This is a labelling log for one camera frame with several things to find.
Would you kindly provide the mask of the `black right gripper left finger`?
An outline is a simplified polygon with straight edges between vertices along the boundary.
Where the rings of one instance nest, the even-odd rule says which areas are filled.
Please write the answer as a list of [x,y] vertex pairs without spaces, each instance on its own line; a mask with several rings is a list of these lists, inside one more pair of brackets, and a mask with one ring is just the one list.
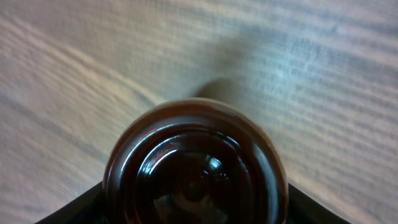
[[101,190],[102,182],[35,224],[108,224]]

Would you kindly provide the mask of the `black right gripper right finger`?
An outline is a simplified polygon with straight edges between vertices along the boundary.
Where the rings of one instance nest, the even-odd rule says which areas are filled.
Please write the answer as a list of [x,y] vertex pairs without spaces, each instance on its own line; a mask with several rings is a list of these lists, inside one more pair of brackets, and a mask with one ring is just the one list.
[[289,184],[289,211],[286,224],[349,224],[349,222]]

